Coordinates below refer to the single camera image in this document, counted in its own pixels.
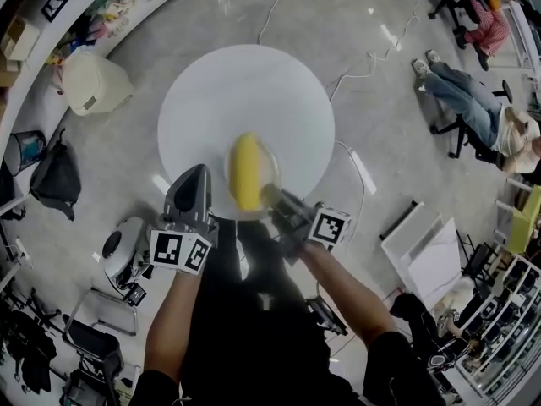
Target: white round table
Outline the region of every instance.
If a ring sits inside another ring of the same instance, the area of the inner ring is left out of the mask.
[[[213,213],[250,219],[237,208],[224,172],[228,150],[249,131],[276,157],[282,188],[303,198],[320,181],[335,138],[321,83],[304,64],[273,48],[222,48],[190,64],[167,92],[158,121],[161,161],[172,182],[206,164]]]

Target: white shirt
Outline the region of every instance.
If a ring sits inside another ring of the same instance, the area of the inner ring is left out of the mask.
[[[501,108],[498,138],[496,139],[494,148],[504,156],[509,157],[521,150],[526,141],[532,141],[533,139],[538,138],[541,136],[541,133],[539,132],[538,123],[527,113],[520,112],[517,116],[518,120],[527,123],[526,134],[520,135],[515,124],[510,122],[505,116],[505,109],[506,107]],[[528,151],[524,152],[516,160],[515,173],[531,173],[535,171],[539,159],[541,158],[539,158],[530,147]]]

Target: blue jeans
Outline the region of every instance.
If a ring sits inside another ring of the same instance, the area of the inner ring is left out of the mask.
[[[470,74],[451,69],[447,63],[430,66],[424,80],[426,91],[443,101],[462,119],[483,143],[491,148],[498,137],[501,102]]]

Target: backpack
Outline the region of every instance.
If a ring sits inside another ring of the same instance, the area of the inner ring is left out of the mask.
[[[45,207],[58,209],[73,221],[72,206],[79,198],[81,182],[68,147],[62,144],[64,130],[32,174],[30,193]]]

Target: concrete floor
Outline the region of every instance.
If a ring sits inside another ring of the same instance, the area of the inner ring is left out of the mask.
[[[108,234],[126,216],[152,217],[161,211],[163,193],[153,178],[167,175],[158,155],[156,125],[170,85],[207,52],[257,42],[274,1],[171,0],[117,47],[110,59],[128,71],[134,97],[105,115],[81,118],[68,112],[61,124],[65,140],[76,151],[83,186],[75,221],[30,199],[25,220],[8,224],[10,236],[22,238],[34,263],[33,270],[25,268],[18,275],[23,290],[36,287],[63,313],[70,313],[92,284],[112,292],[92,255],[101,253]],[[490,88],[505,78],[519,108],[527,98],[522,73],[483,72],[472,48],[456,48],[447,14],[428,19],[429,0],[281,0],[262,38],[265,45],[305,63],[331,94],[344,73],[370,71],[367,53],[383,57],[402,36],[416,5],[418,19],[411,22],[400,50],[378,61],[371,77],[345,80],[333,100],[337,139],[358,152],[378,187],[375,195],[364,197],[357,232],[341,261],[382,298],[401,282],[380,249],[378,235],[412,200],[424,201],[444,219],[454,217],[458,229],[470,233],[476,244],[491,241],[493,203],[505,182],[495,167],[477,162],[471,148],[464,148],[459,160],[447,157],[456,135],[435,138],[429,124],[444,123],[452,114],[415,91],[410,62],[435,49],[452,67],[466,69]],[[511,43],[493,64],[506,59],[513,59]],[[356,216],[363,195],[357,172],[339,145],[331,161],[334,167],[311,199],[324,199]],[[294,271],[302,292],[313,295],[313,278],[301,266]],[[148,296],[139,307],[139,335],[119,338],[127,362],[142,364],[145,334],[171,280],[169,272],[155,271],[152,280],[143,283]],[[90,319],[90,312],[85,317]],[[331,340],[332,353],[349,339]],[[361,342],[351,341],[335,356],[331,369],[361,391],[365,356]],[[69,372],[76,360],[75,353],[67,351],[53,364]]]

